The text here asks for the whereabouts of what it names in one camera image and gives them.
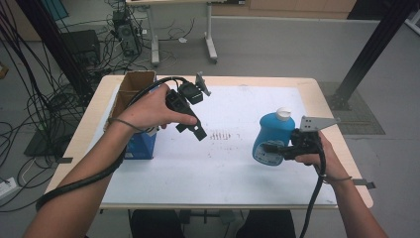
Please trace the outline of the white power strip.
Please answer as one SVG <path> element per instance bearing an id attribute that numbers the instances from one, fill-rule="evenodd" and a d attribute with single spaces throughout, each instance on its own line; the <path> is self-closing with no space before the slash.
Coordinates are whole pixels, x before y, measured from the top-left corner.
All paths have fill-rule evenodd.
<path id="1" fill-rule="evenodd" d="M 3 199 L 17 189 L 18 186 L 14 178 L 8 178 L 5 181 L 0 182 L 0 199 Z"/>

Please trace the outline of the blue bottle with white cap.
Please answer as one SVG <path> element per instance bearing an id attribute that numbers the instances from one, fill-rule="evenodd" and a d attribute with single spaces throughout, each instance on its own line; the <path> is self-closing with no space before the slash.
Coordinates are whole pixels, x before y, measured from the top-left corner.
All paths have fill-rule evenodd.
<path id="1" fill-rule="evenodd" d="M 275 112 L 264 115 L 260 120 L 261 129 L 254 142 L 253 158 L 267 166 L 279 166 L 283 156 L 266 152 L 263 144 L 276 147 L 287 147 L 295 122 L 291 118 L 291 109 L 280 107 Z"/>

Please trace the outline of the blue cardboard box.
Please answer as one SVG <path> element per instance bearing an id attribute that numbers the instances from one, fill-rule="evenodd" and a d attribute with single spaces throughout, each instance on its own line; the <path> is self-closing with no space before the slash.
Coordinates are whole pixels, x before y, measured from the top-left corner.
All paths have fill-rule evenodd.
<path id="1" fill-rule="evenodd" d="M 129 105 L 130 100 L 146 89 L 156 80 L 156 73 L 152 70 L 127 72 L 113 99 L 109 118 L 117 118 Z M 136 133 L 130 139 L 126 153 L 126 160 L 151 160 L 157 135 Z"/>

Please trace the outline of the person's right leg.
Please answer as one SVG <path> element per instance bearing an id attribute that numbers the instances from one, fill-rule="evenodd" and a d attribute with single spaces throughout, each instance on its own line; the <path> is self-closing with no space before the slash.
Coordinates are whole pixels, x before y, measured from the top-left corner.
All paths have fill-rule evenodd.
<path id="1" fill-rule="evenodd" d="M 289 210 L 251 210 L 235 238 L 296 238 Z"/>

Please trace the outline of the black metal post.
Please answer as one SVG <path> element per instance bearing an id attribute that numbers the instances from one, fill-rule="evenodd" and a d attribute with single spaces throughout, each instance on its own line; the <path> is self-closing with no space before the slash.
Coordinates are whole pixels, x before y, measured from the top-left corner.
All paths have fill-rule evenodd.
<path id="1" fill-rule="evenodd" d="M 349 110 L 349 100 L 420 0 L 394 0 L 378 23 L 349 72 L 327 103 L 332 110 Z"/>
<path id="2" fill-rule="evenodd" d="M 41 40 L 46 44 L 56 63 L 67 77 L 83 103 L 88 104 L 94 90 L 86 79 L 87 73 L 76 63 L 65 45 L 53 17 L 42 0 L 15 0 Z"/>

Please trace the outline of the person's left hand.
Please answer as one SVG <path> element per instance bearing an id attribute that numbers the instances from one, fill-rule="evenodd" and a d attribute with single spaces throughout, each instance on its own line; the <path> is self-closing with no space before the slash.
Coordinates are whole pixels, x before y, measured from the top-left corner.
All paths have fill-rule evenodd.
<path id="1" fill-rule="evenodd" d="M 165 97 L 169 92 L 170 89 L 165 83 L 160 85 L 124 110 L 118 116 L 118 120 L 138 129 L 165 127 L 166 124 L 172 122 L 195 125 L 197 119 L 194 116 L 175 112 L 166 106 Z"/>

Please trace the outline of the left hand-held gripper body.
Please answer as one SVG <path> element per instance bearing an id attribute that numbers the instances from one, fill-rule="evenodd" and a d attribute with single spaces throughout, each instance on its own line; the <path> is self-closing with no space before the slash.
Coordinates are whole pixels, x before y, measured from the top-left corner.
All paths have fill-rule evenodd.
<path id="1" fill-rule="evenodd" d="M 203 95 L 211 95 L 203 78 L 203 73 L 201 71 L 196 73 L 194 83 L 181 76 L 172 76 L 170 79 L 179 82 L 179 85 L 166 95 L 166 106 L 175 112 L 194 116 L 190 105 L 201 102 Z"/>

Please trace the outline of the person's right hand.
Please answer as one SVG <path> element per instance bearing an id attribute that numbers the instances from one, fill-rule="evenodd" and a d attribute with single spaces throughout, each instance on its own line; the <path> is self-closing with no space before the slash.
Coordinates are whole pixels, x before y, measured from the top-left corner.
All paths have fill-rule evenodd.
<path id="1" fill-rule="evenodd" d="M 327 175 L 328 177 L 336 179 L 349 177 L 349 174 L 346 172 L 345 168 L 342 166 L 340 160 L 338 159 L 332 144 L 328 141 L 322 132 L 319 132 L 318 136 L 320 137 L 322 149 L 325 155 L 325 171 L 321 172 L 321 160 L 318 154 L 298 156 L 295 158 L 295 161 L 304 165 L 313 166 L 320 175 Z"/>

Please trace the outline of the thin black right wrist band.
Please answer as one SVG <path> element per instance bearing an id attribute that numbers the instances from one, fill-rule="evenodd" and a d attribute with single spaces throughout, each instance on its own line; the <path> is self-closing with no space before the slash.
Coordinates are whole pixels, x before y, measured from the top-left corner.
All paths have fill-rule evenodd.
<path id="1" fill-rule="evenodd" d="M 352 179 L 352 177 L 332 178 L 332 177 L 328 177 L 327 175 L 320 175 L 319 178 L 322 180 L 322 183 L 325 183 L 325 184 L 332 184 L 334 182 L 339 182 L 339 181 L 345 181 L 345 180 L 351 180 Z"/>

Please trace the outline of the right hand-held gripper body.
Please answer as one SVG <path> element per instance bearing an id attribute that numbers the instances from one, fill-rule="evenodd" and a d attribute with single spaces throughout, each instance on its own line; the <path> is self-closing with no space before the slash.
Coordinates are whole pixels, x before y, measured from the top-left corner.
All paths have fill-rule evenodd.
<path id="1" fill-rule="evenodd" d="M 303 116 L 300 127 L 295 129 L 290 137 L 292 146 L 283 151 L 286 160 L 294 160 L 297 156 L 317 154 L 320 143 L 319 131 L 341 122 L 340 118 L 321 118 Z"/>

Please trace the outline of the black floor base plate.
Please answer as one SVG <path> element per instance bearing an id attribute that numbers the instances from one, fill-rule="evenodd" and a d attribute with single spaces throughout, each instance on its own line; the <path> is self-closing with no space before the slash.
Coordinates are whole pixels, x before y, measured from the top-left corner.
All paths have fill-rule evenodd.
<path id="1" fill-rule="evenodd" d="M 24 154 L 28 157 L 55 156 L 61 158 L 73 135 L 73 130 L 63 128 L 51 131 L 37 130 Z"/>

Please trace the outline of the person's left leg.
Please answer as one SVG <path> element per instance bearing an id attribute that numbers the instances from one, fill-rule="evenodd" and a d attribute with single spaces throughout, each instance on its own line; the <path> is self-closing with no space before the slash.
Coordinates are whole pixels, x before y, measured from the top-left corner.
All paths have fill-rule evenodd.
<path id="1" fill-rule="evenodd" d="M 185 238 L 174 210 L 137 209 L 130 228 L 133 238 Z"/>

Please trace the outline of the person's leg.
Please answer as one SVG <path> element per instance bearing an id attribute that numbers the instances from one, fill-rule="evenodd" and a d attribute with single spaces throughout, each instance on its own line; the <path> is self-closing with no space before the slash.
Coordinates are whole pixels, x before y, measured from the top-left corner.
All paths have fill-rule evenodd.
<path id="1" fill-rule="evenodd" d="M 133 238 L 185 238 L 174 210 L 137 209 L 130 228 Z"/>
<path id="2" fill-rule="evenodd" d="M 296 238 L 289 210 L 251 210 L 235 238 Z"/>

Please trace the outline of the black box cabinet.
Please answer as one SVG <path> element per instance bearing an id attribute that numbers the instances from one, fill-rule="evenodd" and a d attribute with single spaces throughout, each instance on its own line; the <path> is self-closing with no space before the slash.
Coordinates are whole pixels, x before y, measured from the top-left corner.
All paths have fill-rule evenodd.
<path id="1" fill-rule="evenodd" d="M 91 66 L 100 63 L 100 44 L 94 30 L 62 33 L 61 37 L 78 64 Z"/>

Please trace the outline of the thin black left wrist band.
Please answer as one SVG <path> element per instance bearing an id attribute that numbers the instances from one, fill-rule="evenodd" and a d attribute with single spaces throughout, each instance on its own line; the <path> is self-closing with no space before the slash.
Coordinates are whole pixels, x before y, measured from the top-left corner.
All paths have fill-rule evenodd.
<path id="1" fill-rule="evenodd" d="M 137 131 L 138 133 L 145 133 L 145 131 L 143 129 L 141 129 L 139 127 L 136 127 L 135 125 L 133 125 L 129 122 L 126 122 L 124 120 L 121 120 L 119 118 L 108 118 L 108 122 L 109 123 L 114 123 L 114 122 L 122 123 L 122 124 L 132 128 L 133 130 Z"/>

